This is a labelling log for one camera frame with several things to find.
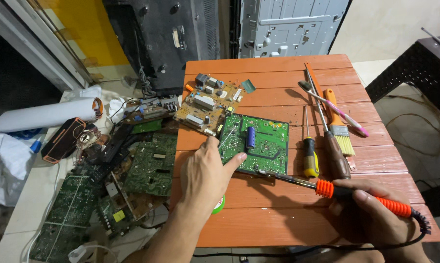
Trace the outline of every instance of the pink toothbrush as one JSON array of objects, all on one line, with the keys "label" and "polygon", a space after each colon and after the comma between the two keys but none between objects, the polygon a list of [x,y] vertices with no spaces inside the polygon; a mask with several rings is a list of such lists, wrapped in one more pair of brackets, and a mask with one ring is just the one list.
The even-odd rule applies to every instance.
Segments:
[{"label": "pink toothbrush", "polygon": [[298,85],[305,90],[305,92],[308,92],[311,96],[315,97],[316,99],[322,101],[325,105],[327,105],[329,108],[333,109],[336,113],[340,115],[344,120],[350,124],[359,134],[361,134],[364,137],[369,137],[368,131],[366,131],[365,128],[363,128],[359,123],[357,123],[354,119],[350,118],[347,114],[345,114],[343,111],[341,111],[339,108],[337,108],[336,105],[334,105],[332,102],[328,101],[327,99],[323,99],[319,97],[318,95],[311,92],[311,85],[307,81],[299,81]]}]

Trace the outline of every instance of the capacitor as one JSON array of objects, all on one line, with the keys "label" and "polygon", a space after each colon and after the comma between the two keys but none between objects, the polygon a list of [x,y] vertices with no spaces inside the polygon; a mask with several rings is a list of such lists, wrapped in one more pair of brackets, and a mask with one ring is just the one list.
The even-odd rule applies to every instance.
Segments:
[{"label": "capacitor", "polygon": [[248,127],[248,135],[246,137],[246,148],[254,149],[255,140],[256,140],[256,131],[254,130],[254,127],[250,126]]}]

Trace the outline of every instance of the yellow-handled screwdriver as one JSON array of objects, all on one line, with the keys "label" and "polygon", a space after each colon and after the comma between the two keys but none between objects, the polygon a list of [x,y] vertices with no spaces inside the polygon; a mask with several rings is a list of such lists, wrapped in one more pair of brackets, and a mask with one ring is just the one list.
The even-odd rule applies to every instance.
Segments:
[{"label": "yellow-handled screwdriver", "polygon": [[305,167],[305,176],[316,178],[319,176],[319,165],[317,163],[317,155],[314,151],[314,140],[309,136],[309,124],[307,121],[307,109],[305,105],[305,116],[306,116],[306,130],[307,137],[303,140],[303,144],[305,146],[305,158],[304,158],[304,167]]}]

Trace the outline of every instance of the white cable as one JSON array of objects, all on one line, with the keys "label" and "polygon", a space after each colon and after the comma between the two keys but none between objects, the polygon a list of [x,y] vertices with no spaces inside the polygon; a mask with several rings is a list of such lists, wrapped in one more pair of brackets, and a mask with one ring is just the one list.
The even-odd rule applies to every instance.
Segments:
[{"label": "white cable", "polygon": [[58,163],[58,174],[56,175],[56,180],[54,181],[54,192],[53,192],[53,195],[51,196],[51,200],[49,201],[48,206],[46,207],[45,218],[43,219],[43,222],[42,222],[41,226],[38,228],[38,231],[35,233],[35,237],[31,241],[30,247],[28,248],[27,263],[30,263],[30,251],[31,251],[31,248],[33,247],[33,244],[35,243],[35,241],[37,240],[38,236],[40,235],[41,227],[43,226],[43,223],[46,220],[46,217],[48,216],[48,212],[49,212],[49,210],[51,208],[51,204],[53,203],[54,197],[56,195],[56,188],[58,188],[58,179],[59,179],[59,173],[60,172],[61,172],[61,164]]},{"label": "white cable", "polygon": [[109,249],[109,248],[107,248],[107,247],[105,247],[105,246],[100,246],[100,245],[87,245],[87,246],[83,246],[83,245],[82,245],[82,246],[80,246],[80,247],[78,247],[78,248],[72,250],[71,252],[69,252],[69,254],[67,254],[67,256],[68,256],[68,257],[72,257],[71,254],[74,253],[74,252],[76,252],[76,251],[78,251],[78,250],[80,250],[81,248],[104,248],[104,249],[108,250],[108,251],[110,252],[111,255],[113,255],[113,257],[114,257],[114,259],[115,259],[115,262],[116,262],[116,263],[119,263],[119,261],[118,261],[118,257],[116,256],[116,254],[114,254],[113,250],[111,250],[111,249]]}]

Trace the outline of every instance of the black tv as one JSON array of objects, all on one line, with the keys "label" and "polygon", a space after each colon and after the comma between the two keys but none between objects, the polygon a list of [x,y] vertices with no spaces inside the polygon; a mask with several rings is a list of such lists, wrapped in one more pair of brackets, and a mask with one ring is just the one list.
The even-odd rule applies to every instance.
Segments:
[{"label": "black tv", "polygon": [[217,0],[103,0],[103,5],[129,63],[157,96],[182,94],[186,62],[220,58]]}]

